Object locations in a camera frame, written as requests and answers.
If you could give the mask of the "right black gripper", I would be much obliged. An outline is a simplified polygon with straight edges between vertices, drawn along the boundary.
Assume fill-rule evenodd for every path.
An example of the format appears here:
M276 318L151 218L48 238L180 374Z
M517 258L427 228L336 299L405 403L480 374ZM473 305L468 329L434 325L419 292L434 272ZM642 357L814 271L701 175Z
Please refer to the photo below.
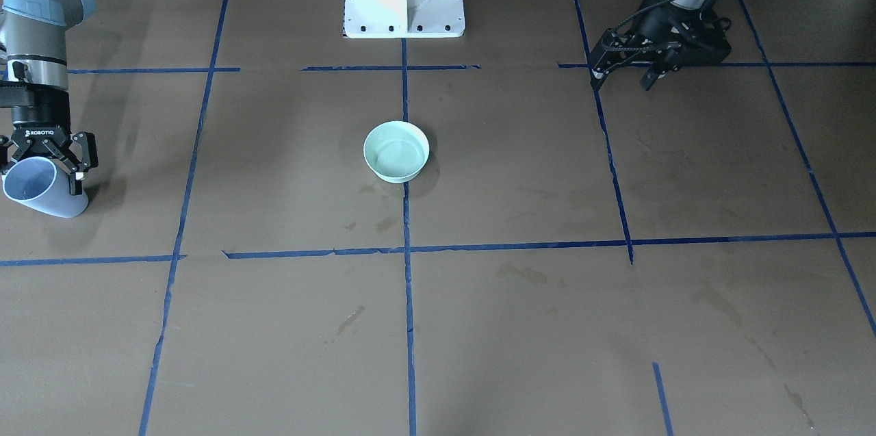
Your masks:
M96 136L71 135L69 95L57 88L12 88L12 137L1 136L1 177L16 164L12 157L66 157L70 194L83 194L88 171L99 165Z

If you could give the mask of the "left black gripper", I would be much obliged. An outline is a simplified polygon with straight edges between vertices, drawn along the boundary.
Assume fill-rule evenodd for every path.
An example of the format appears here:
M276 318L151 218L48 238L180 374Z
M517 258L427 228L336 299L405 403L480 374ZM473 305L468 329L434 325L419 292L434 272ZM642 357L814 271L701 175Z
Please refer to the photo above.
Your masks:
M692 10L679 8L675 1L664 3L633 19L633 34L605 30L589 53L593 92L601 90L608 75L635 62L650 61L639 81L644 92L681 67L720 64L732 52L726 37L732 22L716 15L715 2L704 0ZM667 47L647 51L661 44Z

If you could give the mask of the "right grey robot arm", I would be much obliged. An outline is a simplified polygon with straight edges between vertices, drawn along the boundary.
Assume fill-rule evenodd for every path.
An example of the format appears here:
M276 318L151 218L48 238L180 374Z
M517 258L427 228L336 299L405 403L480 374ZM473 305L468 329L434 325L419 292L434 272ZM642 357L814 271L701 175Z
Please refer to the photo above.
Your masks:
M24 159L54 159L69 192L99 164L96 138L73 131L68 93L68 30L90 18L94 0L2 0L1 105L13 130L2 137L2 173Z

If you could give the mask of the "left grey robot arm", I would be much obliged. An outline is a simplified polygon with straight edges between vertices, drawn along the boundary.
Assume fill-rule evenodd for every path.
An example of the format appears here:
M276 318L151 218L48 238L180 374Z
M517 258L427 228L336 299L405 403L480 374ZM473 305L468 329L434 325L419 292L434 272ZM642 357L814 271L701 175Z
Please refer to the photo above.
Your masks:
M647 68L639 81L646 92L670 72L719 65L732 52L727 40L732 21L717 15L716 2L642 0L589 52L592 90L598 92L617 69L635 65Z

